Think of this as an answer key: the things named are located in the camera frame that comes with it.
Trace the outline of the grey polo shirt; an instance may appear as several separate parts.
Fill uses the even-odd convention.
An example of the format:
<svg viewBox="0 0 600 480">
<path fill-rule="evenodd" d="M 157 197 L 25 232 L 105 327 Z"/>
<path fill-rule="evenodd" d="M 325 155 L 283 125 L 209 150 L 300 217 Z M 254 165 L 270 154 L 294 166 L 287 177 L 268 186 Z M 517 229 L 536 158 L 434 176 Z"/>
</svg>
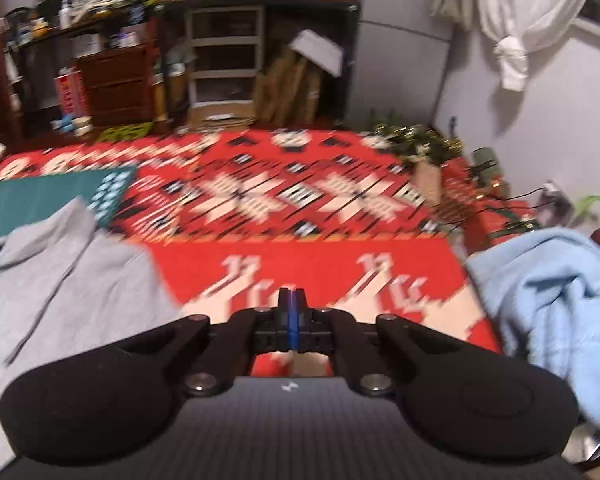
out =
<svg viewBox="0 0 600 480">
<path fill-rule="evenodd" d="M 150 252 L 110 238 L 76 198 L 0 237 L 0 397 L 32 368 L 180 314 Z M 0 470 L 13 458 L 0 423 Z"/>
</svg>

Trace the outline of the red patterned christmas tablecloth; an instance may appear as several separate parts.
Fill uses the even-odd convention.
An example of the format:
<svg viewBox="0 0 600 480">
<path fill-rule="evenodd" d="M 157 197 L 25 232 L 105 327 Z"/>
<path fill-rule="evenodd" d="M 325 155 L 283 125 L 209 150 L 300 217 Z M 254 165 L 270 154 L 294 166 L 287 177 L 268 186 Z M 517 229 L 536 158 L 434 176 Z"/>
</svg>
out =
<svg viewBox="0 0 600 480">
<path fill-rule="evenodd" d="M 106 229 L 150 252 L 181 314 L 224 322 L 301 287 L 361 322 L 402 315 L 498 342 L 460 263 L 393 159 L 350 134 L 243 132 L 14 156 L 0 182 L 137 166 Z"/>
</svg>

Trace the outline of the large red gift box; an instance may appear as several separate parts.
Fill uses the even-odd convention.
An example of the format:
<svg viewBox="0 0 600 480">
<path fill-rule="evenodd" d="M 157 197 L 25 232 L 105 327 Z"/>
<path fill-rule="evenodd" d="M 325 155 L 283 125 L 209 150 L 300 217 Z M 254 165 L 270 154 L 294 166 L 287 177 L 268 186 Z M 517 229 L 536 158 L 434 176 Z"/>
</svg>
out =
<svg viewBox="0 0 600 480">
<path fill-rule="evenodd" d="M 526 201 L 535 191 L 511 198 L 494 160 L 470 166 L 464 157 L 450 159 L 441 167 L 441 183 L 441 200 L 434 212 L 450 234 L 463 235 L 468 254 L 542 228 Z"/>
</svg>

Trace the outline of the beige patterned gift box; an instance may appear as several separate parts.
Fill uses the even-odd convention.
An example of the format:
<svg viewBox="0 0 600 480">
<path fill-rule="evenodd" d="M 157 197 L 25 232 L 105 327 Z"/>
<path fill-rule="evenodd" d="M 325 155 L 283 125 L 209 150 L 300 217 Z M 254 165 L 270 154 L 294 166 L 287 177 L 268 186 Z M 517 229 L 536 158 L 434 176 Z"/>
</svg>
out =
<svg viewBox="0 0 600 480">
<path fill-rule="evenodd" d="M 438 206 L 442 199 L 441 168 L 430 162 L 418 162 L 414 167 L 413 182 L 429 206 Z"/>
</svg>

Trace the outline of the light blue fleece blanket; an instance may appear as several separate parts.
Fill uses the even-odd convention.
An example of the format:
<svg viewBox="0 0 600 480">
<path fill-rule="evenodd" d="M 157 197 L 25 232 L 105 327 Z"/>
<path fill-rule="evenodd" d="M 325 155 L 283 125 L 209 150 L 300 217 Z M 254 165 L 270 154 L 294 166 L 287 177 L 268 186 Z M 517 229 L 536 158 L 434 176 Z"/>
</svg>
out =
<svg viewBox="0 0 600 480">
<path fill-rule="evenodd" d="M 542 229 L 465 266 L 504 353 L 568 382 L 600 432 L 600 246 L 575 230 Z"/>
</svg>

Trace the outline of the christmas garland with lights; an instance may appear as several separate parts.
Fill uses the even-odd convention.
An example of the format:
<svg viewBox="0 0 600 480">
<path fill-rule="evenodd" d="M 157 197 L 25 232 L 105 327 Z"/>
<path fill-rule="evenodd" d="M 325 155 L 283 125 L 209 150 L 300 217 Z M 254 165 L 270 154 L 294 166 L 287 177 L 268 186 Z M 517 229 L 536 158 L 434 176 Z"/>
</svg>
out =
<svg viewBox="0 0 600 480">
<path fill-rule="evenodd" d="M 378 152 L 396 156 L 403 166 L 413 167 L 419 162 L 441 166 L 463 154 L 464 143 L 455 134 L 455 120 L 452 120 L 451 132 L 443 134 L 428 125 L 409 125 L 394 110 L 381 115 L 372 108 L 366 127 L 361 131 L 365 144 Z"/>
</svg>

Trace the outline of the green plastic crate lid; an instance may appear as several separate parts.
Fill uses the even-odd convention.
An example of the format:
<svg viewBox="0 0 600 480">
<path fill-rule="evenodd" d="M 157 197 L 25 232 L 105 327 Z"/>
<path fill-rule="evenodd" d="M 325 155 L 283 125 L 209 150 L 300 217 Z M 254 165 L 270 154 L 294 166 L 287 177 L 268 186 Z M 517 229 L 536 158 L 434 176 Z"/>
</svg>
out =
<svg viewBox="0 0 600 480">
<path fill-rule="evenodd" d="M 152 122 L 112 126 L 102 130 L 96 141 L 98 143 L 136 141 L 148 136 L 153 128 L 154 124 Z"/>
</svg>

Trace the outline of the green cutting mat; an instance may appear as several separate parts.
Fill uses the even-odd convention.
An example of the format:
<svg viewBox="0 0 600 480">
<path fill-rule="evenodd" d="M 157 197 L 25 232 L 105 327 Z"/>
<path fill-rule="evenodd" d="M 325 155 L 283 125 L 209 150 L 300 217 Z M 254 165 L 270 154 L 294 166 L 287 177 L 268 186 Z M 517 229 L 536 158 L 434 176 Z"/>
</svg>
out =
<svg viewBox="0 0 600 480">
<path fill-rule="evenodd" d="M 0 237 L 14 229 L 42 221 L 79 197 L 97 226 L 108 228 L 126 191 L 137 176 L 137 166 L 71 171 L 0 182 Z"/>
</svg>

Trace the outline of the leaning cardboard sheets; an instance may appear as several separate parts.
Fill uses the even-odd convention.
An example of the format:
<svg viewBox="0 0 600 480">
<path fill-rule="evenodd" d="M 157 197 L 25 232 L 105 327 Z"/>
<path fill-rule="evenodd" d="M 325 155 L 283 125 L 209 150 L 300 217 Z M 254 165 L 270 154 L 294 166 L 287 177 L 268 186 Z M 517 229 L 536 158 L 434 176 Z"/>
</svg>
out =
<svg viewBox="0 0 600 480">
<path fill-rule="evenodd" d="M 252 107 L 256 123 L 276 128 L 314 124 L 324 70 L 284 47 L 266 72 L 257 73 Z"/>
</svg>

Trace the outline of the dark wooden drawer cabinet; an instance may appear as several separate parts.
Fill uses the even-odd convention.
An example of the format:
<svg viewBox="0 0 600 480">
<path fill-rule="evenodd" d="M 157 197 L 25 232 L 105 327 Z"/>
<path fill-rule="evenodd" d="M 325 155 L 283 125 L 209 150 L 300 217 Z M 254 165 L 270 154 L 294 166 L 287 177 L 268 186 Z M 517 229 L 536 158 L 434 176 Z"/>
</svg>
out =
<svg viewBox="0 0 600 480">
<path fill-rule="evenodd" d="M 81 56 L 76 68 L 94 126 L 154 120 L 152 57 L 146 44 Z"/>
</svg>

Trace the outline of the silver refrigerator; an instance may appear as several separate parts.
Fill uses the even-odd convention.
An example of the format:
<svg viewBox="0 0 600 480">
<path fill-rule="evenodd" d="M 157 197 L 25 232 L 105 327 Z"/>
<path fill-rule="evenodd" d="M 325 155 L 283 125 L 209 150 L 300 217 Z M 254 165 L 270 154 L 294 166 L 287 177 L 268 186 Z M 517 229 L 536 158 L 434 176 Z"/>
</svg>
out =
<svg viewBox="0 0 600 480">
<path fill-rule="evenodd" d="M 434 119 L 452 24 L 434 18 L 432 0 L 360 0 L 347 123 L 393 112 L 409 124 Z"/>
</svg>

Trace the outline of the white drawer shelf unit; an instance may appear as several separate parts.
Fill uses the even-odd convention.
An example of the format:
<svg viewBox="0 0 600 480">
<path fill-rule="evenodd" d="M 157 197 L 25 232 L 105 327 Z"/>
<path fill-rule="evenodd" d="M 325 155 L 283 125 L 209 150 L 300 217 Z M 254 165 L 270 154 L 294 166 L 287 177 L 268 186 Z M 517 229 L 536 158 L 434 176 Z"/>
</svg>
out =
<svg viewBox="0 0 600 480">
<path fill-rule="evenodd" d="M 186 12 L 191 106 L 251 100 L 264 64 L 264 7 L 210 6 Z"/>
</svg>

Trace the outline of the white knotted curtain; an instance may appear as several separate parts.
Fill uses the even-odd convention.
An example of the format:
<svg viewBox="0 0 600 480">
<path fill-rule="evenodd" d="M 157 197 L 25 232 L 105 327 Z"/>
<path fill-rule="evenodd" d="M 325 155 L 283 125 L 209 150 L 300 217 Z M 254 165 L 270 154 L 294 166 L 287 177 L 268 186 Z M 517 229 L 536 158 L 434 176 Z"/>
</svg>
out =
<svg viewBox="0 0 600 480">
<path fill-rule="evenodd" d="M 586 0 L 477 0 L 482 32 L 494 42 L 501 87 L 521 92 L 529 55 L 562 39 Z"/>
</svg>

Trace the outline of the wall power outlet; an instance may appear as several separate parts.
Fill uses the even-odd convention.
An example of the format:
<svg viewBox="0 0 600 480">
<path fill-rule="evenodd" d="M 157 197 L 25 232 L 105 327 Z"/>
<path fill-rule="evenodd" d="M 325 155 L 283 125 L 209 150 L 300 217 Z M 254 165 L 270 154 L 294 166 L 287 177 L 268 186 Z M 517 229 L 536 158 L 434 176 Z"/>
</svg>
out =
<svg viewBox="0 0 600 480">
<path fill-rule="evenodd" d="M 574 214 L 574 203 L 553 181 L 546 181 L 536 205 L 536 215 L 543 226 L 568 226 Z"/>
</svg>

